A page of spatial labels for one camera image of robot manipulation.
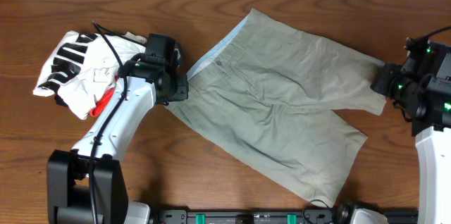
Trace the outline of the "khaki shorts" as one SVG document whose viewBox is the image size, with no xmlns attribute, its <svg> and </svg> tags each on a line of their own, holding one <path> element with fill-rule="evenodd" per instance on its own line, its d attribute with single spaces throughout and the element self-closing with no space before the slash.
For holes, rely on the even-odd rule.
<svg viewBox="0 0 451 224">
<path fill-rule="evenodd" d="M 382 113 L 370 88 L 382 65 L 252 10 L 188 70 L 189 97 L 168 110 L 297 196 L 333 204 L 366 141 L 338 111 Z"/>
</svg>

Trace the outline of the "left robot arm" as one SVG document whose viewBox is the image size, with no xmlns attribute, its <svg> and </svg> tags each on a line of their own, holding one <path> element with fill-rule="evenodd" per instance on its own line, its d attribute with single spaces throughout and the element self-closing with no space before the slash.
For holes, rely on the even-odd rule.
<svg viewBox="0 0 451 224">
<path fill-rule="evenodd" d="M 173 38 L 150 34 L 146 49 L 121 64 L 117 88 L 89 132 L 70 151 L 53 151 L 47 161 L 50 223 L 149 222 L 150 207 L 128 198 L 121 162 L 148 111 L 188 97 L 187 77 L 177 72 L 181 53 Z"/>
</svg>

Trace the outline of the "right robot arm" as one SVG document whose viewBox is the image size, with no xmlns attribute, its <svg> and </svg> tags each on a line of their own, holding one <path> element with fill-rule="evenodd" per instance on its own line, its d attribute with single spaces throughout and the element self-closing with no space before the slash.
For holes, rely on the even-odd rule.
<svg viewBox="0 0 451 224">
<path fill-rule="evenodd" d="M 419 223 L 450 222 L 450 46 L 408 39 L 402 65 L 386 63 L 371 89 L 412 125 L 419 157 Z"/>
</svg>

